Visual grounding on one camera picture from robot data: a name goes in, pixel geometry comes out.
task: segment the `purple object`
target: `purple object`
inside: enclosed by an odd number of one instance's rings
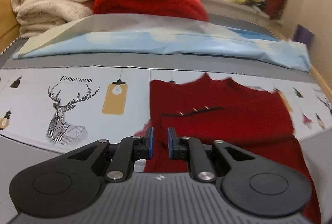
[[[292,40],[306,44],[309,49],[314,37],[315,35],[312,32],[298,24]]]

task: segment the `deer antler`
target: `deer antler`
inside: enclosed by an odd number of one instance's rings
[[[54,88],[55,88],[57,85],[55,85],[55,86],[51,89],[51,91],[48,89],[48,93],[49,93],[49,97],[50,97],[54,102],[56,102],[56,103],[60,103],[59,94],[60,94],[61,90],[60,90],[56,95],[54,95],[54,92],[53,92]]]
[[[77,97],[73,100],[70,100],[68,102],[68,104],[65,106],[66,108],[69,108],[70,106],[74,105],[75,103],[82,102],[82,101],[85,101],[85,100],[88,100],[88,99],[92,98],[99,91],[99,88],[98,88],[93,94],[91,94],[91,89],[87,85],[87,83],[86,83],[86,86],[88,87],[87,94],[83,95],[82,98],[80,98],[80,92],[78,92]]]

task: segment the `ribbed gray plate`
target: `ribbed gray plate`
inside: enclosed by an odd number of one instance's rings
[[[263,219],[229,205],[213,184],[189,174],[134,173],[123,183],[108,184],[89,208],[58,219],[19,214],[11,224],[308,224],[301,214]]]

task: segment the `light blue fabric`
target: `light blue fabric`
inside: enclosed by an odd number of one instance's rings
[[[70,28],[67,35],[76,36],[60,37],[63,41],[55,41],[24,55],[14,54],[13,59],[85,52],[128,52],[241,57],[301,71],[309,71],[311,67],[306,45],[302,43],[278,41],[256,32],[182,18],[141,14],[93,15]]]

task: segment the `gray bed sheet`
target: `gray bed sheet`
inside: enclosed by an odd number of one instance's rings
[[[216,24],[269,34],[265,28],[258,25],[218,19],[218,17],[212,18],[218,21],[214,22]],[[13,43],[0,56],[0,67],[13,69],[64,66],[132,66],[151,69],[237,73],[299,82],[315,82],[309,73],[289,70],[260,61],[217,56],[94,53],[13,60],[11,58],[12,54],[24,43],[25,41],[22,39],[18,39]],[[327,223],[332,217],[332,131],[327,131],[324,134],[306,140],[301,143],[301,146],[317,188],[323,223]],[[9,183],[14,175],[22,169],[57,155],[57,153],[38,149],[0,136],[0,224],[8,222],[16,214],[8,193]]]

